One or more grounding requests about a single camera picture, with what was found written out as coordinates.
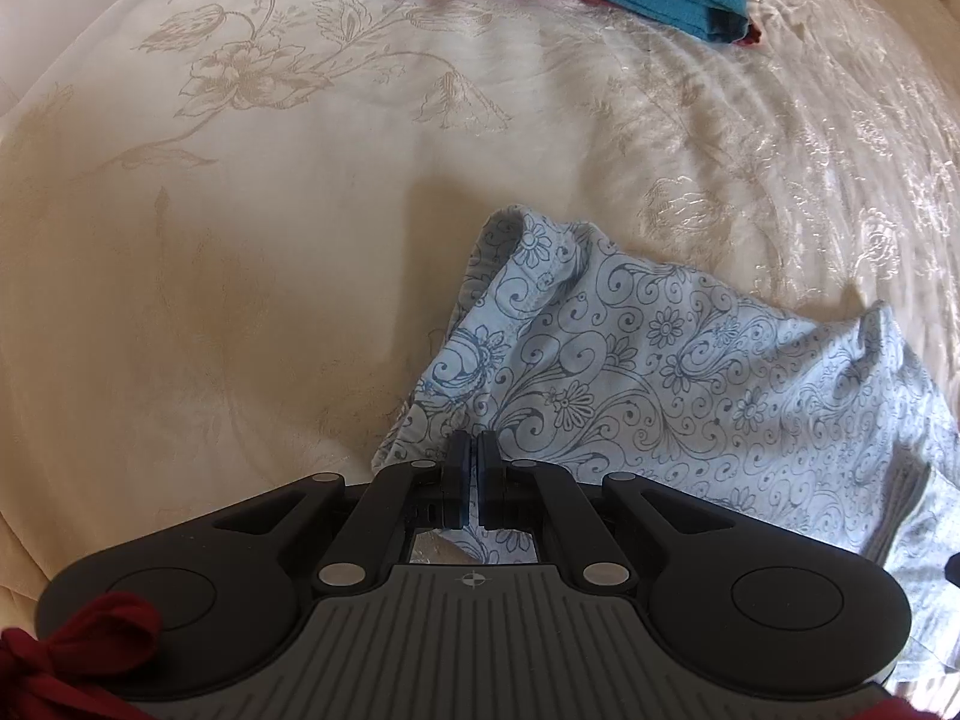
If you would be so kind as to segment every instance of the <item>cream satin bedspread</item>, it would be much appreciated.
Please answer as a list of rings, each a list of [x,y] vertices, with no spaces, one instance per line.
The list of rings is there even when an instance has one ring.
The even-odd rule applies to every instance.
[[[85,553],[368,478],[510,203],[815,319],[886,299],[956,413],[960,25],[752,12],[757,50],[576,1],[114,6],[0,122],[0,623]]]

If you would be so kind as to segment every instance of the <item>metal rivet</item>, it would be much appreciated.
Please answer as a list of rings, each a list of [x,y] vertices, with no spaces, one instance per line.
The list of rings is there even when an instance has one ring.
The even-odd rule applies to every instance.
[[[355,562],[331,562],[320,569],[317,575],[324,584],[331,587],[349,587],[361,583],[367,576],[362,565]]]
[[[612,587],[630,579],[630,571],[618,562],[592,562],[584,569],[584,579],[590,584]]]

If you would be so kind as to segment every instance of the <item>red bow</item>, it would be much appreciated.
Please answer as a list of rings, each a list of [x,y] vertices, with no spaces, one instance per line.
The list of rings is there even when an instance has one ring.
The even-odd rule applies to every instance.
[[[151,720],[150,715],[83,682],[123,674],[157,651],[160,614],[126,592],[102,595],[50,638],[0,634],[0,717],[14,720]]]

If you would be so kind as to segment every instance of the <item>floral print fabric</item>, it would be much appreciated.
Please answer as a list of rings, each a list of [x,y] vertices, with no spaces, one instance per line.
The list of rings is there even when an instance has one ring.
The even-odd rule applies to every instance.
[[[942,573],[960,551],[957,515],[933,512],[955,498],[957,430],[888,306],[820,324],[627,255],[587,223],[491,217],[445,344],[374,468],[441,457],[457,428],[494,429],[506,458],[580,482],[630,470],[903,565],[916,621],[931,610],[906,576]],[[469,555],[534,557],[529,536],[475,516],[474,499],[473,522],[448,534]]]

